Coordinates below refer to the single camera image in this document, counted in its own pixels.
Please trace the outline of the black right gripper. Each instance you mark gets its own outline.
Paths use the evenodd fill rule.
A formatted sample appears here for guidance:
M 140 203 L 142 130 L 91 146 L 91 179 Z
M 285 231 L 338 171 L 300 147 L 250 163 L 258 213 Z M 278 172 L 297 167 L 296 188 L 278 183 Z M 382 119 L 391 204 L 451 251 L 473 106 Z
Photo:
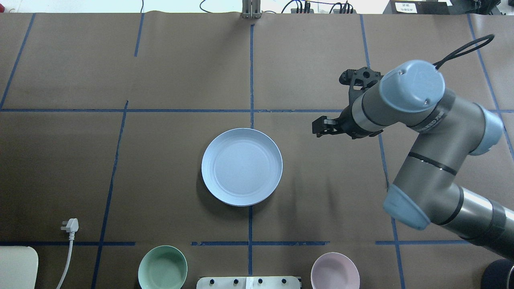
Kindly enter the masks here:
M 352 105 L 369 88 L 374 86 L 383 77 L 382 73 L 373 71 L 370 68 L 347 69 L 339 77 L 342 85 L 349 86 L 349 105 L 341 112 L 336 119 L 328 119 L 327 116 L 320 116 L 312 122 L 312 133 L 317 138 L 323 135 L 347 134 L 352 139 L 375 137 L 380 135 L 382 129 L 365 130 L 358 128 L 356 121 L 352 118 Z

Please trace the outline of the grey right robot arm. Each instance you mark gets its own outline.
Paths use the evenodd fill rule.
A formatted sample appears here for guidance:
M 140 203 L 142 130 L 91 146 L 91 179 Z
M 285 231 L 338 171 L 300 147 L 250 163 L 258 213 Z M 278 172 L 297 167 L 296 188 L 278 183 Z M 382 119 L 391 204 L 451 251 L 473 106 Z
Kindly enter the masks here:
M 349 105 L 339 117 L 319 117 L 312 133 L 373 137 L 403 123 L 418 136 L 393 183 L 384 210 L 405 225 L 441 226 L 463 240 L 513 259 L 513 211 L 455 183 L 467 156 L 487 153 L 503 135 L 503 122 L 481 104 L 446 88 L 442 73 L 423 60 L 400 64 L 385 75 L 348 69 Z M 357 84 L 360 90 L 352 88 Z

